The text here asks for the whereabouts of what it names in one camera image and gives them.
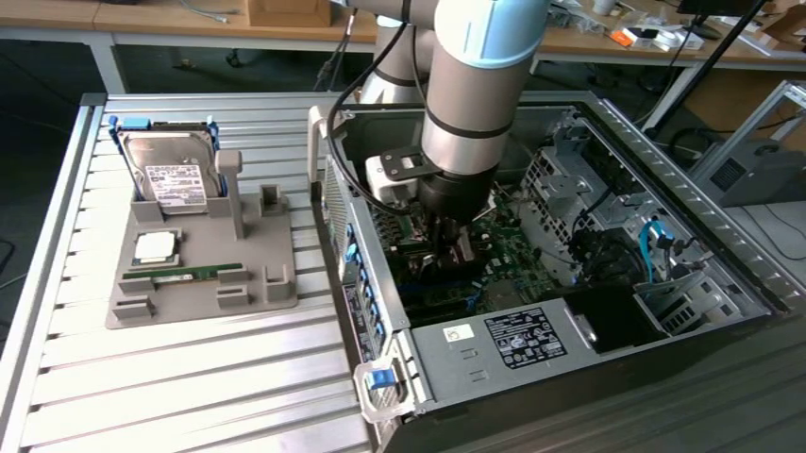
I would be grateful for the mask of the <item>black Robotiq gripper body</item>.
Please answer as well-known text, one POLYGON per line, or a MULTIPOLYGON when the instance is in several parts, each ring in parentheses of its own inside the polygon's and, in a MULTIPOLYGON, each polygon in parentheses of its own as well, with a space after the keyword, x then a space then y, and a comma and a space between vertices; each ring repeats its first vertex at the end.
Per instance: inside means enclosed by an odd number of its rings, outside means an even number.
POLYGON ((417 201, 437 253, 456 244, 460 229, 484 208, 496 171, 492 167, 469 176, 439 172, 419 179, 417 201))

